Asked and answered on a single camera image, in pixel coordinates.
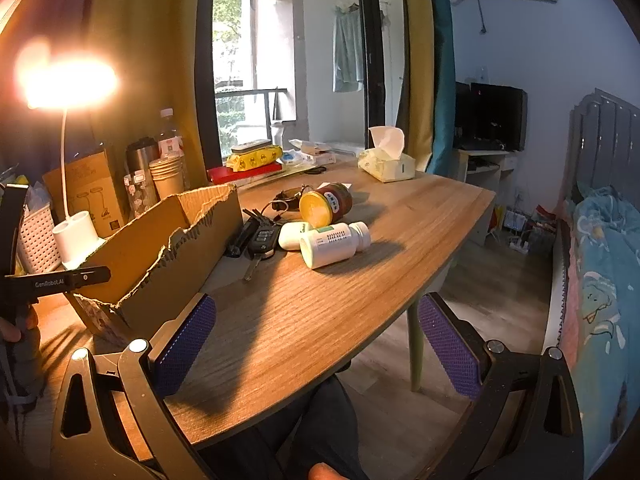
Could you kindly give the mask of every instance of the key blade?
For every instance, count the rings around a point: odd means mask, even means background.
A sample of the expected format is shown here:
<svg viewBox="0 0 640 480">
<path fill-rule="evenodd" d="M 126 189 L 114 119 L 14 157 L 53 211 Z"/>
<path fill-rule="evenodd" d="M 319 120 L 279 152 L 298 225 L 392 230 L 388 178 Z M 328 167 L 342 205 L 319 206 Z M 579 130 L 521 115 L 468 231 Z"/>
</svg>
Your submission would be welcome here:
<svg viewBox="0 0 640 480">
<path fill-rule="evenodd" d="M 249 263 L 249 268 L 246 270 L 246 273 L 244 274 L 244 278 L 243 278 L 246 282 L 251 281 L 251 276 L 254 275 L 254 270 L 258 266 L 261 260 L 262 258 L 260 256 L 256 256 L 254 257 L 253 260 L 251 260 L 251 263 Z"/>
</svg>

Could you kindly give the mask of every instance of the purple textured pad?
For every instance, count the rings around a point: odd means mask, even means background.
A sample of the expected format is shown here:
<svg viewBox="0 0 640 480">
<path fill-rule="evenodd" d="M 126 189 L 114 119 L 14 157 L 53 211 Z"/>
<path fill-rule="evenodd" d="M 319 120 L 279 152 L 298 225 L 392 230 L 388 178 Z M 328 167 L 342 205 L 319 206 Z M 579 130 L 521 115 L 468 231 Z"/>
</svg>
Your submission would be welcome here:
<svg viewBox="0 0 640 480">
<path fill-rule="evenodd" d="M 430 296 L 420 300 L 418 320 L 453 387 L 475 400 L 480 393 L 478 361 Z"/>
<path fill-rule="evenodd" d="M 216 303 L 203 296 L 154 366 L 154 390 L 161 397 L 180 389 L 216 323 Z"/>
</svg>

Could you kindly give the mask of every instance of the white tissue paper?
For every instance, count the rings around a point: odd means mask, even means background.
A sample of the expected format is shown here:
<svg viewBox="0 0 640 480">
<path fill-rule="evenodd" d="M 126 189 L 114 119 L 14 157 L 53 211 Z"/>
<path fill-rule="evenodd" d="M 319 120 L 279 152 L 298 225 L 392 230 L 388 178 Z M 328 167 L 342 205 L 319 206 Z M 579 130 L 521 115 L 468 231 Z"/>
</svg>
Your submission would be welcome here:
<svg viewBox="0 0 640 480">
<path fill-rule="evenodd" d="M 381 182 L 413 178 L 415 159 L 402 152 L 404 132 L 392 126 L 374 126 L 369 131 L 375 148 L 358 156 L 358 167 Z"/>
</svg>

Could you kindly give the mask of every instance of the yellow curtain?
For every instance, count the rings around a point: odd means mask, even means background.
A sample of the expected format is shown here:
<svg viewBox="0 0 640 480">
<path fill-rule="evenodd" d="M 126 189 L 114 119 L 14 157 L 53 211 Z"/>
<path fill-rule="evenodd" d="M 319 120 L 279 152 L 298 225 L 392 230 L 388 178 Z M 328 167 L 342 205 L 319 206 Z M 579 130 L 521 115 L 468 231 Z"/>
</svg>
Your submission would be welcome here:
<svg viewBox="0 0 640 480">
<path fill-rule="evenodd" d="M 433 146 L 434 36 L 431 0 L 406 0 L 410 38 L 410 104 L 407 152 L 426 171 Z"/>
<path fill-rule="evenodd" d="M 155 137 L 159 111 L 174 109 L 192 186 L 207 182 L 194 94 L 197 0 L 92 0 L 87 48 L 109 62 L 120 89 L 91 112 L 96 139 L 124 172 L 128 144 Z"/>
</svg>

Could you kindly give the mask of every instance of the table leg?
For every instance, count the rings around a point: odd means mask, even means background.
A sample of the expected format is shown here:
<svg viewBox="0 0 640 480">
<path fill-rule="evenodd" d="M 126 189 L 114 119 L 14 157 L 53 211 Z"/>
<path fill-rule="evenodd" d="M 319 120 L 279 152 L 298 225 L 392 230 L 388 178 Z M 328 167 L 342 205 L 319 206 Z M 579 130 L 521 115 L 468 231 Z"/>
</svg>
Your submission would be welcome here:
<svg viewBox="0 0 640 480">
<path fill-rule="evenodd" d="M 409 328 L 409 361 L 411 367 L 411 391 L 420 389 L 422 378 L 422 350 L 424 348 L 424 334 L 418 322 L 418 301 L 406 311 Z"/>
</svg>

